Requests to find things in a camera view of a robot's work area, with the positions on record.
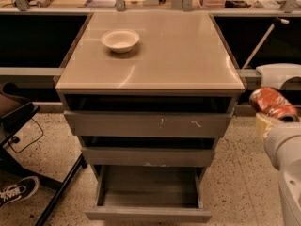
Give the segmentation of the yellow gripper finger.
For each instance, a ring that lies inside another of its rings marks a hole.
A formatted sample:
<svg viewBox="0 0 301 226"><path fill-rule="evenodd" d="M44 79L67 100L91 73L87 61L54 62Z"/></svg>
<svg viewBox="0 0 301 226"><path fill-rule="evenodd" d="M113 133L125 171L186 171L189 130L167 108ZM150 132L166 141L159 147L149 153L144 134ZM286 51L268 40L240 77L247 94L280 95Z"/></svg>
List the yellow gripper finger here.
<svg viewBox="0 0 301 226"><path fill-rule="evenodd" d="M256 114L256 132L260 141L264 142L269 131L279 124L282 124L281 120L258 112Z"/></svg>

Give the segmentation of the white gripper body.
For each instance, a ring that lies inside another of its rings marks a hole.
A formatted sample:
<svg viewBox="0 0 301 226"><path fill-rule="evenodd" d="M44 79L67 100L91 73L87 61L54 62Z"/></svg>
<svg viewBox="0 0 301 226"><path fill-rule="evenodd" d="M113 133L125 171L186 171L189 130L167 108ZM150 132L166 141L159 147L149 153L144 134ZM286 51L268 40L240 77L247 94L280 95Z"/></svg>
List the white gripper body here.
<svg viewBox="0 0 301 226"><path fill-rule="evenodd" d="M265 151L277 170L284 170L301 159L301 124L282 123L271 129L264 139Z"/></svg>

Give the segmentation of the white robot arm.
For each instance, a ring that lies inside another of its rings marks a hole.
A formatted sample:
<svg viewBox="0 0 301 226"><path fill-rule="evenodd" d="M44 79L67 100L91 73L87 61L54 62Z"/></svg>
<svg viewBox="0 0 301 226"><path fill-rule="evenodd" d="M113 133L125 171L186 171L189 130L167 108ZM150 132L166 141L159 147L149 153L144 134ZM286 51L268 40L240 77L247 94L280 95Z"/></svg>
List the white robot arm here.
<svg viewBox="0 0 301 226"><path fill-rule="evenodd" d="M301 123L256 114L256 131L273 167L285 226L301 226Z"/></svg>

